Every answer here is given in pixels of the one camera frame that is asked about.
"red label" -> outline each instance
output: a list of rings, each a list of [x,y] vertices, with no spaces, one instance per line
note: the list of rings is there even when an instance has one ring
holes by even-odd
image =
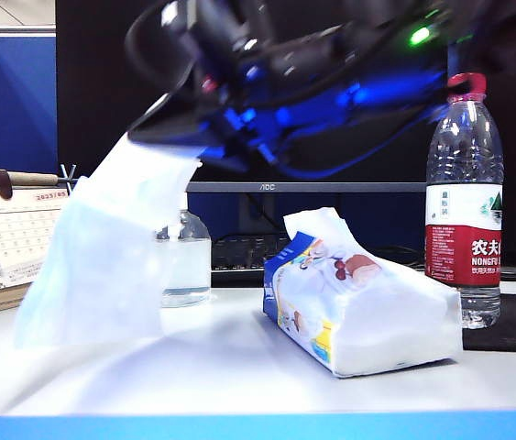
[[[464,225],[428,225],[424,272],[453,286],[498,286],[500,239],[501,231]]]

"tissue pack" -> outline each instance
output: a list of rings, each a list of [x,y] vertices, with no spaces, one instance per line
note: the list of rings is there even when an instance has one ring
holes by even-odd
[[[463,349],[455,289],[371,255],[335,210],[285,222],[293,239],[265,263],[264,312],[335,376],[403,369]]]

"cartoon print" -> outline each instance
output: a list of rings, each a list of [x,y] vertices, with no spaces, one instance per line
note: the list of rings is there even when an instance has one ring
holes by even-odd
[[[280,327],[330,362],[331,335],[334,323],[341,320],[342,297],[357,293],[380,270],[366,255],[348,255],[343,249],[331,254],[322,240],[314,241],[274,274]]]

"red bottle cap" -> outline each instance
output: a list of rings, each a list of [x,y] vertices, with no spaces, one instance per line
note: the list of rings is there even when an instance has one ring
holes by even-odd
[[[466,100],[479,100],[484,98],[486,93],[486,76],[483,73],[475,71],[469,71],[465,73],[458,73],[452,76],[447,81],[447,87],[455,87],[461,83],[467,82],[469,84],[469,92],[467,93],[451,93],[449,100],[452,101],[466,101]]]

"plastic water bottle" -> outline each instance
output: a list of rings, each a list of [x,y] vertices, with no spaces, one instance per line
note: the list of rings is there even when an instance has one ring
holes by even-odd
[[[426,275],[461,294],[464,328],[493,325],[500,316],[500,239],[504,167],[500,135],[483,104],[486,78],[460,73],[427,164]]]
[[[168,242],[174,259],[170,281],[162,293],[162,307],[182,307],[206,300],[211,291],[211,237],[201,219],[188,211],[188,197],[181,199],[180,223],[158,233],[160,245]]]

